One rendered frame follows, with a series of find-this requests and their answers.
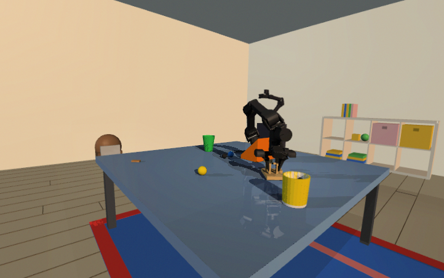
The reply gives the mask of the yellow mug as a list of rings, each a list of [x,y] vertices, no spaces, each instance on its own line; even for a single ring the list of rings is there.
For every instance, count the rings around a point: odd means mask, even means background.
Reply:
[[[311,176],[300,172],[282,174],[282,203],[288,207],[301,209],[307,204]]]

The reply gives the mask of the yellow ball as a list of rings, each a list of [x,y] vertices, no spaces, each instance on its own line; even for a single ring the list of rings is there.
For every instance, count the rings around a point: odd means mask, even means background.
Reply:
[[[199,175],[205,175],[207,173],[207,169],[204,166],[198,168]]]

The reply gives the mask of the green cup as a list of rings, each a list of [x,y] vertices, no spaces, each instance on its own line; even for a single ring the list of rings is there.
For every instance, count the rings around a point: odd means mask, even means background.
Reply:
[[[203,135],[203,142],[204,142],[204,150],[206,152],[213,151],[213,144],[214,144],[214,135]]]

